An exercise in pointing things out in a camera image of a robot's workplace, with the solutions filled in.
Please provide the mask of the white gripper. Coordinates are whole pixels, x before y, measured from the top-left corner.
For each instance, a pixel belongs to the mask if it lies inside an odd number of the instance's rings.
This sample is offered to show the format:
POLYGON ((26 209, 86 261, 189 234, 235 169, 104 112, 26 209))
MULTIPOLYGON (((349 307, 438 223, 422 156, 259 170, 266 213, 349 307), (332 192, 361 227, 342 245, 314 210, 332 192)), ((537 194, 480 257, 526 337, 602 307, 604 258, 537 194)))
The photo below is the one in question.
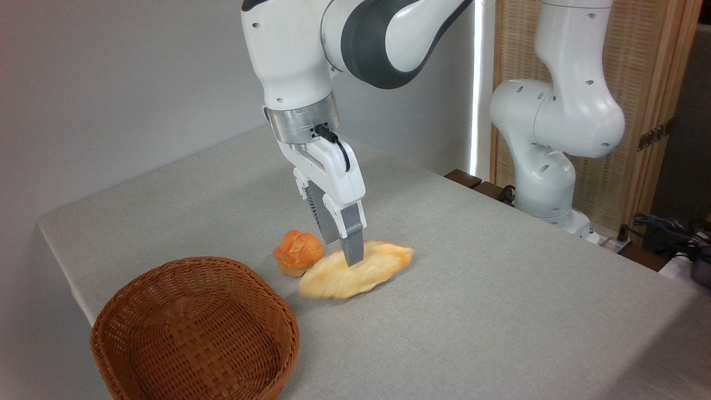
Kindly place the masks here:
POLYGON ((277 139, 283 155, 294 165, 300 195, 309 203, 323 243, 339 240, 346 264, 364 258, 363 228, 367 226, 362 199, 365 183, 357 157, 348 143, 317 138, 310 143, 277 139))

